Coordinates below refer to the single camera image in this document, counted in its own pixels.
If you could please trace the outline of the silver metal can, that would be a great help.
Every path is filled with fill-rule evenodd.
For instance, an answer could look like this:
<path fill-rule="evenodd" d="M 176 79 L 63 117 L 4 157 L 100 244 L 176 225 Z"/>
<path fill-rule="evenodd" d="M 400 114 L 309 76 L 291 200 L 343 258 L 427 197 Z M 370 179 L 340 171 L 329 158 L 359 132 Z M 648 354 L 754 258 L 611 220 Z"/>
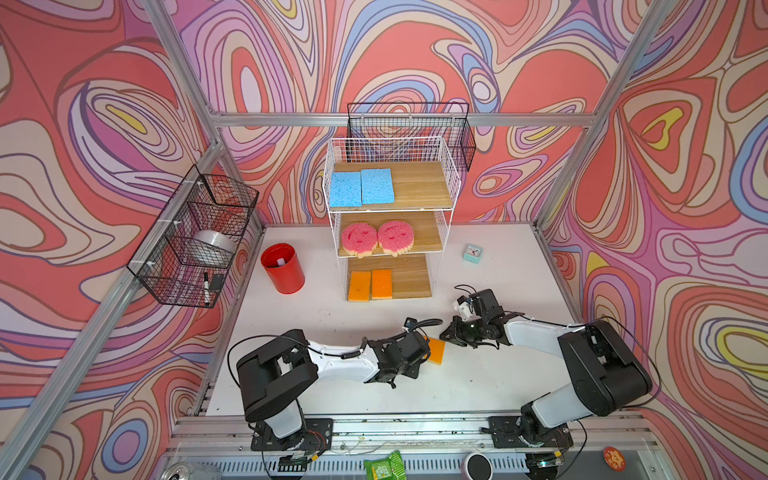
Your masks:
<path fill-rule="evenodd" d="M 177 462 L 167 467 L 161 480 L 221 480 L 218 468 L 195 462 Z"/>

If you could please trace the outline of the orange yellow rectangular sponge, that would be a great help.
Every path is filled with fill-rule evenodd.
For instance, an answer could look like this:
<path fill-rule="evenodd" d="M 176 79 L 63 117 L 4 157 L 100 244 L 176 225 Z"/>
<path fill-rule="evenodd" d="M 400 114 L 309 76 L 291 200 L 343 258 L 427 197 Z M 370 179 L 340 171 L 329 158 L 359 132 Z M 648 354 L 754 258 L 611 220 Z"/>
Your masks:
<path fill-rule="evenodd" d="M 350 302 L 368 302 L 371 299 L 372 273 L 352 271 L 349 276 L 348 297 Z"/>

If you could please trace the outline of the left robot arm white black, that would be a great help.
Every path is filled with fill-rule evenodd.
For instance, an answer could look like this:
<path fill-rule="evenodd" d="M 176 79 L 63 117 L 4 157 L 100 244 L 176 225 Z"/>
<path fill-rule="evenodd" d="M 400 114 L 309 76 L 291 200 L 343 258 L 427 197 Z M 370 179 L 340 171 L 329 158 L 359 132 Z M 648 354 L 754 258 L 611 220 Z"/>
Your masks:
<path fill-rule="evenodd" d="M 357 347 L 331 346 L 306 338 L 301 329 L 261 334 L 265 343 L 227 364 L 249 424 L 265 425 L 280 440 L 306 430 L 299 397 L 319 381 L 387 384 L 416 379 L 431 357 L 428 338 L 406 329 Z"/>

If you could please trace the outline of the mint square alarm clock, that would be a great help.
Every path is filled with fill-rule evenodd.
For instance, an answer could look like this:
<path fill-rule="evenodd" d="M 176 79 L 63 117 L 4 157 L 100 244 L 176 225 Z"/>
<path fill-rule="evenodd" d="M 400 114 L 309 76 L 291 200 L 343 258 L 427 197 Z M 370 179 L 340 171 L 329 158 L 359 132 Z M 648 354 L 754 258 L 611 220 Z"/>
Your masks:
<path fill-rule="evenodd" d="M 484 249 L 481 246 L 475 244 L 467 244 L 463 251 L 462 258 L 466 262 L 479 264 L 483 258 L 483 252 Z"/>

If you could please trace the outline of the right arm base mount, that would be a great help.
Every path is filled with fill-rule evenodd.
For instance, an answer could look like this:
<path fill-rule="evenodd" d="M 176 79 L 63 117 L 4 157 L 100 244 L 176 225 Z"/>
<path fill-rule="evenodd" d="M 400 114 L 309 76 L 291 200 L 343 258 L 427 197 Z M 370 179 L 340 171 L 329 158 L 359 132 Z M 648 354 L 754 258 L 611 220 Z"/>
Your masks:
<path fill-rule="evenodd" d="M 491 437 L 497 449 L 529 449 L 525 463 L 530 473 L 557 470 L 574 441 L 566 424 L 549 428 L 528 415 L 491 416 L 480 432 Z"/>

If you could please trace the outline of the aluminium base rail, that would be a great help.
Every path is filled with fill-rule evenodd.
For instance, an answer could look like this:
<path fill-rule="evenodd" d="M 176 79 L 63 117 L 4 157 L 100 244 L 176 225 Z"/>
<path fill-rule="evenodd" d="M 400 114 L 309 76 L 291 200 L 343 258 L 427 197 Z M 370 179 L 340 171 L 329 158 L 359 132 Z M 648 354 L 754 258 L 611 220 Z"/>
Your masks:
<path fill-rule="evenodd" d="M 496 479 L 524 479 L 529 449 L 497 449 L 480 432 L 491 416 L 509 412 L 452 412 L 438 414 L 334 415 L 332 447 L 313 462 L 301 479 L 363 479 L 365 460 L 399 451 L 410 479 L 461 476 L 460 465 L 470 453 L 491 462 Z M 564 454 L 557 479 L 673 479 L 670 461 L 649 422 L 639 413 L 620 412 L 590 417 L 568 425 L 574 446 Z M 195 462 L 219 469 L 222 479 L 269 479 L 261 456 L 251 450 L 252 431 L 234 416 L 193 417 L 180 421 L 171 443 L 151 478 L 177 462 Z M 627 461 L 623 472 L 610 469 L 603 449 L 612 446 Z"/>

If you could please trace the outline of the red cylindrical cup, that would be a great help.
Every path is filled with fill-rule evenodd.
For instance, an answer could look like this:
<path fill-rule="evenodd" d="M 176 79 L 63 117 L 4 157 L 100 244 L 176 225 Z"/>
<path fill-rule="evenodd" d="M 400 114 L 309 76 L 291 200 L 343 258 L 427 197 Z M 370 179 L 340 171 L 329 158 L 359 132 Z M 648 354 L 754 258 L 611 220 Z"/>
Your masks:
<path fill-rule="evenodd" d="M 305 275 L 298 255 L 288 243 L 269 246 L 260 257 L 261 265 L 275 289 L 284 295 L 300 291 L 305 284 Z"/>

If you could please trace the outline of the pink smiley scrub sponge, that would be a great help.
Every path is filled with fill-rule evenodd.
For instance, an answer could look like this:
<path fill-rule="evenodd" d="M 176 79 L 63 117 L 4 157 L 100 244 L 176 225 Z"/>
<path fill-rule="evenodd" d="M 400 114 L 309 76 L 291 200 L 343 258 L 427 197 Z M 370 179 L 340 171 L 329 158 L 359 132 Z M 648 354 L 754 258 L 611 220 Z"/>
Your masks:
<path fill-rule="evenodd" d="M 341 232 L 341 248 L 344 253 L 357 258 L 371 256 L 378 246 L 378 231 L 365 222 L 356 222 Z"/>

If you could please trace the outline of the green snack packet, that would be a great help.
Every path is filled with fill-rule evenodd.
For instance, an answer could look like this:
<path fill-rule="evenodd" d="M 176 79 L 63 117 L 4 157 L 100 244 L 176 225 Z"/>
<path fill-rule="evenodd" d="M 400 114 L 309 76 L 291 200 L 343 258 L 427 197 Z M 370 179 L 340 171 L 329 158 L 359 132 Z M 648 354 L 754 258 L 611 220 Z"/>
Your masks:
<path fill-rule="evenodd" d="M 406 480 L 406 468 L 399 451 L 387 457 L 363 462 L 367 480 Z"/>

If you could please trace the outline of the black marker pen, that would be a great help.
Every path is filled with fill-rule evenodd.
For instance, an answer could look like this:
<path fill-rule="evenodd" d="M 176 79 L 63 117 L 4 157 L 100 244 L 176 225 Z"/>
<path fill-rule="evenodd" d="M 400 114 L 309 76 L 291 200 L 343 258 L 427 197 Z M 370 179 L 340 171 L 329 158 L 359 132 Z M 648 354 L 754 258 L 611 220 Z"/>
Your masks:
<path fill-rule="evenodd" d="M 204 306 L 207 308 L 210 307 L 211 293 L 210 293 L 209 274 L 207 271 L 203 272 L 203 300 L 204 300 Z"/>

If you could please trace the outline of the red round sticker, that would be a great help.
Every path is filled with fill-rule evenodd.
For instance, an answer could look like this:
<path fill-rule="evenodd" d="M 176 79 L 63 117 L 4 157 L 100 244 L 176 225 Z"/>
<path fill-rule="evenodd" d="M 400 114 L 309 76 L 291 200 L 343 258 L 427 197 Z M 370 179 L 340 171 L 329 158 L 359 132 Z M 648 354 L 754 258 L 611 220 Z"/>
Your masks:
<path fill-rule="evenodd" d="M 616 472 L 623 472 L 627 468 L 627 461 L 620 450 L 608 446 L 603 449 L 603 458 L 606 465 Z"/>

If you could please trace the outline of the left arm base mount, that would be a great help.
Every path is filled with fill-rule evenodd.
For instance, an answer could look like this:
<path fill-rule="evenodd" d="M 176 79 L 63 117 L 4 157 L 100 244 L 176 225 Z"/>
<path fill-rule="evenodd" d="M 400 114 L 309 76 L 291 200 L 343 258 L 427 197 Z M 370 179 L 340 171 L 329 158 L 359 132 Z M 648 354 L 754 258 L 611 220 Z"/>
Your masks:
<path fill-rule="evenodd" d="M 334 420 L 310 418 L 294 433 L 278 437 L 266 422 L 249 423 L 251 450 L 261 456 L 269 479 L 301 479 L 332 447 Z"/>

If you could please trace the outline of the black white round speaker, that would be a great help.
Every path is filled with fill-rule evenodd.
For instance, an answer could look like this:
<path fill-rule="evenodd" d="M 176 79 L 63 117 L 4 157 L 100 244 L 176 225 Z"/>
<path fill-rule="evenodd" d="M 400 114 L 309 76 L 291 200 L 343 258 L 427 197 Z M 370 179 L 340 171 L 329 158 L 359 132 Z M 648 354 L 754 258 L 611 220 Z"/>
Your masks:
<path fill-rule="evenodd" d="M 460 471 L 464 480 L 491 480 L 494 470 L 490 460 L 482 453 L 470 453 L 461 462 Z"/>

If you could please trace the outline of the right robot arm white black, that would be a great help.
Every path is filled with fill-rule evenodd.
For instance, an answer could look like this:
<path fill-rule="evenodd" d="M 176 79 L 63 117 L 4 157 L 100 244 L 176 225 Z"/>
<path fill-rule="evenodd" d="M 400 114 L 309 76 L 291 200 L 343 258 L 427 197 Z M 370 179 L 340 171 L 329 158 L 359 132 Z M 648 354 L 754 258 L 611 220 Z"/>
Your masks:
<path fill-rule="evenodd" d="M 651 393 L 652 378 L 605 320 L 562 325 L 504 309 L 490 289 L 459 297 L 440 339 L 459 347 L 526 347 L 561 359 L 569 382 L 520 409 L 518 434 L 537 442 L 571 421 L 607 416 Z"/>

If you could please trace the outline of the yellow pink smiley sponge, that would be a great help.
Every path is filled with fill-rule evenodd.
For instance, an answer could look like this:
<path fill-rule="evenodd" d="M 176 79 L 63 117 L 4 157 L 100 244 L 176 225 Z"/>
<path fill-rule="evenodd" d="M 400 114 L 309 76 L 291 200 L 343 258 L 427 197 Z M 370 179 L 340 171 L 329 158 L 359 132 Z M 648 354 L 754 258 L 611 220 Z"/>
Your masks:
<path fill-rule="evenodd" d="M 392 220 L 377 230 L 378 244 L 382 252 L 394 257 L 408 253 L 415 242 L 413 227 L 403 220 Z"/>

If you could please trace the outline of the blue rectangular sponge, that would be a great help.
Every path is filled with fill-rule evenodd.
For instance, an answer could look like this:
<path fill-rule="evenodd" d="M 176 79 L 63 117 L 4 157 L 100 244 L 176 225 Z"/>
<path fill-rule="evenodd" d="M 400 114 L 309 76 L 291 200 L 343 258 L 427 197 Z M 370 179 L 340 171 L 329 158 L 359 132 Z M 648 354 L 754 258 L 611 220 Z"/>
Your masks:
<path fill-rule="evenodd" d="M 394 203 L 395 193 L 391 170 L 362 170 L 361 193 L 363 205 L 381 205 Z"/>
<path fill-rule="evenodd" d="M 331 175 L 329 205 L 332 209 L 362 206 L 362 180 L 359 172 L 334 172 Z"/>

